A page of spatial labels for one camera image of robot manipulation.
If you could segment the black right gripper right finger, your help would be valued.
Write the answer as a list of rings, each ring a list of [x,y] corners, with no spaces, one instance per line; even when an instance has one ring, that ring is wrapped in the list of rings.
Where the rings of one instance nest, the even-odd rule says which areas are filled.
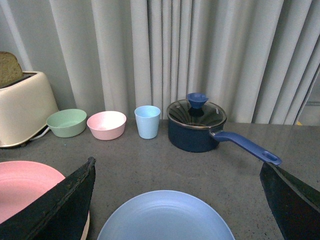
[[[320,238],[320,192],[282,168],[265,162],[260,181],[285,240]]]

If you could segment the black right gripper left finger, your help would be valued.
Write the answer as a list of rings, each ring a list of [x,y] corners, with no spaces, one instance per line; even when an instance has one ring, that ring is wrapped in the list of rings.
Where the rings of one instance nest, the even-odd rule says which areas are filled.
[[[88,219],[96,159],[0,225],[2,240],[79,240]]]

